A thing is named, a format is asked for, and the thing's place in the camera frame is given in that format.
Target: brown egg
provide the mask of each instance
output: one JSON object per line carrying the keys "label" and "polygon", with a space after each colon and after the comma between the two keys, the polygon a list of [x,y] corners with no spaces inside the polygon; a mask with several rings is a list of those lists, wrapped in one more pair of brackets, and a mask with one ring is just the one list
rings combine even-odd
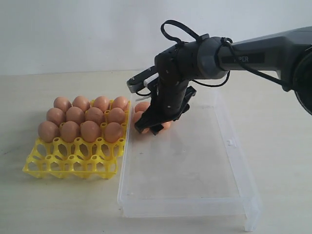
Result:
{"label": "brown egg", "polygon": [[126,111],[128,109],[128,99],[122,96],[117,97],[112,103],[112,109],[116,107]]}
{"label": "brown egg", "polygon": [[65,97],[57,97],[54,100],[53,106],[55,108],[59,108],[61,109],[64,113],[66,113],[66,111],[72,107],[72,104],[70,103],[70,101],[65,98]]}
{"label": "brown egg", "polygon": [[[132,118],[133,124],[135,124],[141,118],[143,113],[144,113],[143,111],[138,111],[133,115],[133,118]],[[147,133],[149,130],[150,130],[149,128],[144,129],[142,134]]]}
{"label": "brown egg", "polygon": [[51,108],[46,115],[47,121],[54,122],[58,127],[66,121],[65,113],[59,108]]}
{"label": "brown egg", "polygon": [[73,106],[66,112],[66,121],[76,122],[80,126],[85,121],[84,112],[79,107]]}
{"label": "brown egg", "polygon": [[125,120],[126,120],[126,115],[124,111],[118,107],[110,110],[110,112],[107,115],[108,123],[116,122],[116,123],[122,124],[125,122]]}
{"label": "brown egg", "polygon": [[85,114],[86,116],[86,121],[90,120],[98,125],[104,122],[104,114],[103,112],[97,108],[97,107],[91,107],[87,113]]}
{"label": "brown egg", "polygon": [[109,123],[104,129],[104,139],[109,143],[118,141],[123,136],[123,129],[119,123]]}
{"label": "brown egg", "polygon": [[50,121],[42,122],[38,127],[38,135],[44,142],[50,143],[56,137],[59,137],[59,128]]}
{"label": "brown egg", "polygon": [[73,121],[68,121],[64,123],[62,128],[60,129],[60,137],[65,142],[73,142],[76,137],[80,134],[79,125]]}
{"label": "brown egg", "polygon": [[101,129],[93,121],[85,121],[80,128],[81,136],[86,142],[94,142],[101,136]]}
{"label": "brown egg", "polygon": [[91,107],[89,100],[84,96],[76,97],[73,101],[73,106],[79,107],[83,112]]}
{"label": "brown egg", "polygon": [[109,109],[109,99],[106,96],[99,96],[93,102],[93,107],[98,107],[102,112]]}
{"label": "brown egg", "polygon": [[164,127],[162,130],[168,130],[171,126],[171,121],[162,123],[162,126]]}
{"label": "brown egg", "polygon": [[150,105],[151,104],[148,101],[140,102],[135,106],[135,112],[138,112],[138,111],[144,112],[147,110],[147,108],[149,108]]}

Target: background wall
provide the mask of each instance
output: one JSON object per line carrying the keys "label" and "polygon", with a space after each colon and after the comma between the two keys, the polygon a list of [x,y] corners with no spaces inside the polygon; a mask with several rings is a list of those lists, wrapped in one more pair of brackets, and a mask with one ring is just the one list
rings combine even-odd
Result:
{"label": "background wall", "polygon": [[311,9],[311,0],[1,0],[0,75],[141,69],[172,45],[160,32],[167,19],[238,41],[312,25]]}

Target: table surface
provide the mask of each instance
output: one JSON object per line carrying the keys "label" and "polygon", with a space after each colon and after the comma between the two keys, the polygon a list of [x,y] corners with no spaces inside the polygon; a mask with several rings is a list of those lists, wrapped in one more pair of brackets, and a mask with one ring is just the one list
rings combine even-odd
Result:
{"label": "table surface", "polygon": [[[124,218],[119,174],[109,180],[36,179],[21,169],[57,96],[129,94],[136,71],[0,77],[0,233],[242,233],[242,216]],[[205,88],[197,87],[198,92]],[[247,72],[221,88],[264,212],[255,234],[310,232],[312,117],[294,93]]]}

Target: yellow plastic egg tray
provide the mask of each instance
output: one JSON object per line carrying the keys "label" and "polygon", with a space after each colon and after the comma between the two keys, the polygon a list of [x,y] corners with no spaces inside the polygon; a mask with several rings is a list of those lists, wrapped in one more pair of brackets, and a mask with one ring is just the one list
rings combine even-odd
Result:
{"label": "yellow plastic egg tray", "polygon": [[[108,113],[109,111],[104,113],[105,121]],[[126,120],[121,125],[123,137],[115,143],[109,143],[103,138],[106,122],[100,126],[101,137],[92,143],[84,141],[81,137],[77,137],[72,143],[67,143],[60,137],[54,138],[51,143],[37,138],[26,159],[23,172],[36,178],[44,178],[47,175],[57,178],[66,178],[70,175],[89,178],[91,175],[98,175],[101,178],[110,179],[118,171],[117,157],[123,155],[126,143],[129,109],[125,111],[125,114]]]}

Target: black robotic arm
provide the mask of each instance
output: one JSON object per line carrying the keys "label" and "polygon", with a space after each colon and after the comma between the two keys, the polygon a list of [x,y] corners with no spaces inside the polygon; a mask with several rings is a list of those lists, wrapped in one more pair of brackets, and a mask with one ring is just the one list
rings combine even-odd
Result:
{"label": "black robotic arm", "polygon": [[[183,42],[168,35],[164,29],[166,24],[181,28],[195,41]],[[162,24],[161,31],[176,44],[158,54],[154,66],[127,82],[132,93],[138,93],[143,88],[151,91],[151,106],[135,123],[140,133],[150,128],[156,135],[162,129],[162,123],[176,121],[189,110],[188,101],[196,93],[192,86],[188,86],[189,81],[219,87],[227,82],[231,70],[247,70],[281,85],[285,91],[294,90],[301,105],[312,114],[312,27],[237,43],[208,34],[199,36],[175,20]],[[279,79],[259,70],[276,71]],[[225,76],[220,85],[197,81]]]}

